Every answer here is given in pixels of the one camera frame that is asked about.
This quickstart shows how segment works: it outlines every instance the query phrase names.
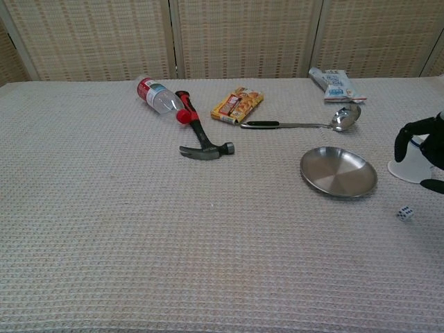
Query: white die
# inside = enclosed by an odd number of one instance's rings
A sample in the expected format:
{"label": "white die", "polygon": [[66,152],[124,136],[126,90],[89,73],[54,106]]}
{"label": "white die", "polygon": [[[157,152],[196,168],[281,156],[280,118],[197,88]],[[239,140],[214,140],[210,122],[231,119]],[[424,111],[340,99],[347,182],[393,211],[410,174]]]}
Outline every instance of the white die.
{"label": "white die", "polygon": [[396,217],[399,218],[401,221],[407,221],[414,215],[413,210],[409,208],[409,206],[404,206],[401,208],[398,213],[396,214]]}

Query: hammer head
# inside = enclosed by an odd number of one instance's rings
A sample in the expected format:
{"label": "hammer head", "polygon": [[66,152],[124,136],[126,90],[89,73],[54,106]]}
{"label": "hammer head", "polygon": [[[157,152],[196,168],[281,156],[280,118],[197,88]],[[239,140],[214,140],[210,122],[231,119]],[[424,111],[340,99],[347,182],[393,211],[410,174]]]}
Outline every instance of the hammer head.
{"label": "hammer head", "polygon": [[226,142],[222,146],[209,146],[202,149],[180,146],[179,151],[182,156],[195,160],[215,160],[222,155],[234,154],[234,144]]}

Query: red bottle cap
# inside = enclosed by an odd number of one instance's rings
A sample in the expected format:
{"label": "red bottle cap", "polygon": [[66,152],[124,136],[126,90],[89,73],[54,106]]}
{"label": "red bottle cap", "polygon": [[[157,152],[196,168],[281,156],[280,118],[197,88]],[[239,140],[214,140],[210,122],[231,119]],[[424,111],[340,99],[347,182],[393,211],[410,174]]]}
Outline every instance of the red bottle cap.
{"label": "red bottle cap", "polygon": [[191,121],[191,115],[188,111],[186,111],[186,109],[181,109],[176,114],[176,119],[180,123],[189,123]]}

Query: bottle label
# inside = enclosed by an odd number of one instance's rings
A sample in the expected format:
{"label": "bottle label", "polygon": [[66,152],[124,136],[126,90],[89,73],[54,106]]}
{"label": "bottle label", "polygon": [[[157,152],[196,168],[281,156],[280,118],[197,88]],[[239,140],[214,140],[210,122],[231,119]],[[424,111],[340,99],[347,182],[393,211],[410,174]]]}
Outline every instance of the bottle label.
{"label": "bottle label", "polygon": [[142,81],[140,81],[139,86],[137,87],[137,93],[148,103],[149,106],[153,107],[155,96],[165,89],[166,87],[160,83],[151,80],[150,78],[144,78]]}

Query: stainless steel plate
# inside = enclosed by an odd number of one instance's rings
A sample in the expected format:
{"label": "stainless steel plate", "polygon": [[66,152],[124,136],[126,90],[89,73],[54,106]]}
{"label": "stainless steel plate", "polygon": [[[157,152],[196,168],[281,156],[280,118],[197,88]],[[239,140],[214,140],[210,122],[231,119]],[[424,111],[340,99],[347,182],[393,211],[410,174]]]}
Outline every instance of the stainless steel plate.
{"label": "stainless steel plate", "polygon": [[377,184],[373,166],[351,151],[319,147],[307,151],[300,160],[300,172],[315,188],[343,198],[356,198]]}

